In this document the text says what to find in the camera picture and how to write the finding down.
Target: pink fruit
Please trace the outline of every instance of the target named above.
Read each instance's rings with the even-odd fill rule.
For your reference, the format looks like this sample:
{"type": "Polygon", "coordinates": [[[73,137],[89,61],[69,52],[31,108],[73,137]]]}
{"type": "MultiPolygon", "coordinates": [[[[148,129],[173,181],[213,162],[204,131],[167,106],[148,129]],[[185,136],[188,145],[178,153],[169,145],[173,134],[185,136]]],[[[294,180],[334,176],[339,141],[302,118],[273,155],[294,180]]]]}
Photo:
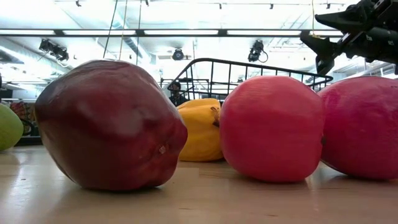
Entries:
{"type": "Polygon", "coordinates": [[[61,171],[88,189],[133,190],[168,181],[187,129],[143,69],[94,60],[52,82],[35,115],[61,171]]]}
{"type": "Polygon", "coordinates": [[[289,77],[250,78],[221,107],[225,159],[259,180],[301,181],[319,163],[324,119],[320,97],[303,83],[289,77]]]}
{"type": "Polygon", "coordinates": [[[319,95],[326,108],[322,160],[356,177],[398,178],[398,81],[349,78],[319,95]]]}

